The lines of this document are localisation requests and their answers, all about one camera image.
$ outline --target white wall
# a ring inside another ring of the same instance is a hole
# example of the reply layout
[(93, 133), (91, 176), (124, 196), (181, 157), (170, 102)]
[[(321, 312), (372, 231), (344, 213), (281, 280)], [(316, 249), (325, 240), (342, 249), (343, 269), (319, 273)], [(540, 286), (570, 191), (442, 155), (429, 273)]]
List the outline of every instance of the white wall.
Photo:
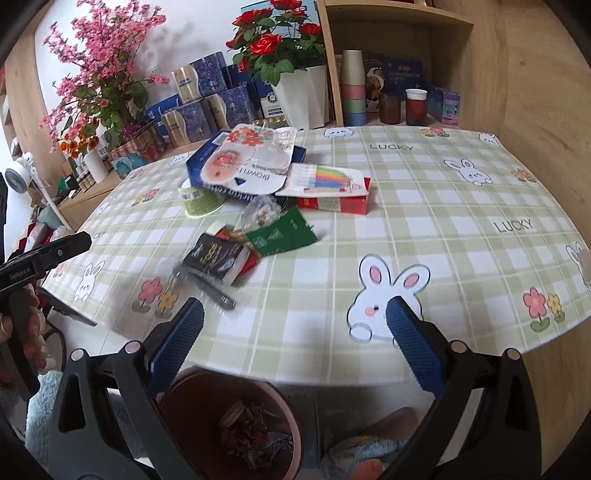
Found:
[[(107, 5), (125, 4), (125, 0), (106, 0)], [(138, 71), (148, 76), (154, 70), (170, 76), (173, 70), (216, 51), (232, 61), (226, 42), (234, 36), (232, 21), (240, 15), (240, 8), (253, 3), (249, 0), (153, 0), (153, 7), (160, 4), (167, 21), (153, 28), (138, 53)], [(74, 17), (88, 13), (86, 5), (76, 8), (76, 0), (56, 0), (35, 32), (35, 53), (37, 69), (47, 110), (55, 108), (60, 98), (51, 83), (68, 73), (75, 73), (75, 66), (60, 63), (57, 56), (50, 54), (43, 41), (49, 35), (49, 26), (57, 21), (57, 26), (66, 38), (76, 40), (70, 22)], [(148, 104), (159, 102), (177, 93), (174, 85), (150, 87)]]
[[(0, 128), (0, 171), (3, 175), (11, 161), (12, 157), (4, 138), (4, 130)], [(6, 225), (4, 226), (4, 258), (8, 258), (15, 251), (17, 242), (24, 236), (32, 210), (31, 197), (28, 193), (21, 195), (10, 187), (8, 188)]]

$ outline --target paper cup stack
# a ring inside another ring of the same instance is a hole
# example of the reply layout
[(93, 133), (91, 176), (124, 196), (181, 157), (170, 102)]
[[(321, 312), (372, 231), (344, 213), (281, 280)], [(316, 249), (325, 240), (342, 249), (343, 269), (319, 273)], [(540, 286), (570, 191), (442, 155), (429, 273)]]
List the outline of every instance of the paper cup stack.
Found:
[(365, 71), (361, 50), (343, 50), (341, 76), (343, 113), (347, 127), (360, 127), (367, 123), (365, 115)]

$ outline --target blue gripper pad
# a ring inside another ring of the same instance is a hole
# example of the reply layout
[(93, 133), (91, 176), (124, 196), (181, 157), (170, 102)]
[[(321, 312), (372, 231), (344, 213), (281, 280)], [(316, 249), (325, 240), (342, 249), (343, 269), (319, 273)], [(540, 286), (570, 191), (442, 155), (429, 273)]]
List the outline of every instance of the blue gripper pad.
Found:
[(203, 304), (195, 298), (190, 298), (170, 322), (170, 331), (148, 363), (148, 371), (151, 374), (148, 391), (153, 397), (167, 391), (173, 384), (189, 351), (203, 330), (204, 319)]
[(441, 356), (431, 347), (421, 330), (422, 322), (402, 297), (394, 297), (388, 302), (386, 323), (390, 332), (421, 388), (437, 398), (445, 386), (444, 366)]

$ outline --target yellow printed flower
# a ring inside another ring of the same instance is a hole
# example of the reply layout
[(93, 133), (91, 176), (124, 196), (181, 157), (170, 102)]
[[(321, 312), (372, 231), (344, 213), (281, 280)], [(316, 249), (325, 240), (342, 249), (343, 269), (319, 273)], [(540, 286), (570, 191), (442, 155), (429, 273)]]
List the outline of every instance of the yellow printed flower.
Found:
[(562, 311), (562, 305), (560, 304), (560, 299), (557, 294), (550, 293), (548, 295), (548, 307), (555, 315)]
[(160, 298), (158, 299), (158, 308), (172, 309), (174, 307), (174, 302), (177, 300), (178, 293), (175, 293), (172, 290), (167, 290), (162, 295), (160, 295)]

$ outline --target tablecloth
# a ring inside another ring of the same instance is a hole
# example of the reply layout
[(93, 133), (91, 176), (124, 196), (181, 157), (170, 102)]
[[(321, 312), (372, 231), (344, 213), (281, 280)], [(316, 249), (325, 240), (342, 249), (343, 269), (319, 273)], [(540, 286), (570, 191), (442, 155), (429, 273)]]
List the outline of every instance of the tablecloth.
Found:
[[(190, 359), (270, 381), (368, 385), (409, 378), (384, 319), (400, 294), (448, 339), (478, 352), (527, 351), (591, 314), (577, 253), (582, 237), (548, 190), (493, 135), (458, 129), (361, 127), (300, 132), (306, 162), (372, 178), (366, 216), (303, 210), (320, 237), (263, 260), (239, 282), (238, 313), (207, 308)], [(133, 172), (82, 226), (90, 251), (44, 287), (126, 337), (144, 338), (189, 294), (166, 291), (175, 260), (228, 200), (184, 214), (185, 156)]]

